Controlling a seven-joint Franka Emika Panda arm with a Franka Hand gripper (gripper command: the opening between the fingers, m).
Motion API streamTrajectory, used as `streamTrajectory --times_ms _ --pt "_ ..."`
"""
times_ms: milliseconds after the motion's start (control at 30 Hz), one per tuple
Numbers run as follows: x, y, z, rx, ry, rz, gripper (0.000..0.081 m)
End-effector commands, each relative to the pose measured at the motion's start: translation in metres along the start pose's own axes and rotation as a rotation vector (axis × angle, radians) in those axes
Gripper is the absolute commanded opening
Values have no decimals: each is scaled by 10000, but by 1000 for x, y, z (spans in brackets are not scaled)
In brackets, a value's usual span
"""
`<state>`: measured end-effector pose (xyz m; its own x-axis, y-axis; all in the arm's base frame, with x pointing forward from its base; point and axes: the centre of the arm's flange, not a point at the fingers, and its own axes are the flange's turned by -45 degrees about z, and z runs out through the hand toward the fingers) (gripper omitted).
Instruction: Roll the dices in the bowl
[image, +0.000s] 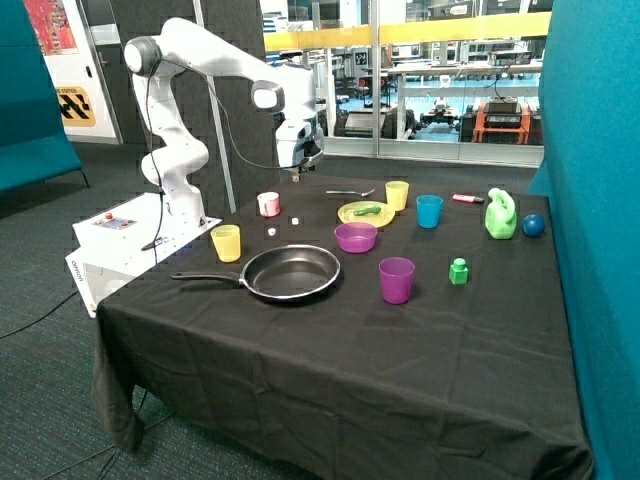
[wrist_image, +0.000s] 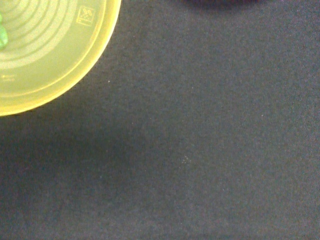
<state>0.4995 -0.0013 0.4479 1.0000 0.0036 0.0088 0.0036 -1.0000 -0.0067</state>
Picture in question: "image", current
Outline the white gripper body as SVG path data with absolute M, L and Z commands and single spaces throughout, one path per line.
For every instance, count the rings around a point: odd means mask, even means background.
M 285 119 L 276 130 L 276 151 L 284 170 L 312 170 L 324 153 L 324 132 L 317 117 Z

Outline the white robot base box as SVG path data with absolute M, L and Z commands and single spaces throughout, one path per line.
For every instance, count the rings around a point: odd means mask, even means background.
M 100 301 L 219 223 L 207 216 L 184 223 L 157 193 L 144 193 L 75 223 L 79 247 L 66 256 L 66 263 L 89 316 L 96 315 Z

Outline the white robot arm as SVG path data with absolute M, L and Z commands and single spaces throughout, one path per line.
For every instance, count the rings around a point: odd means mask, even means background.
M 316 112 L 313 71 L 288 62 L 266 64 L 195 23 L 167 20 L 156 36 L 127 42 L 124 59 L 143 121 L 163 147 L 143 159 L 146 178 L 162 188 L 172 220 L 200 225 L 205 217 L 202 196 L 187 177 L 209 159 L 205 144 L 183 123 L 171 88 L 173 77 L 186 70 L 203 76 L 242 77 L 251 81 L 250 98 L 259 112 L 281 113 L 275 133 L 279 165 L 298 175 L 312 166 L 324 149 L 324 132 Z

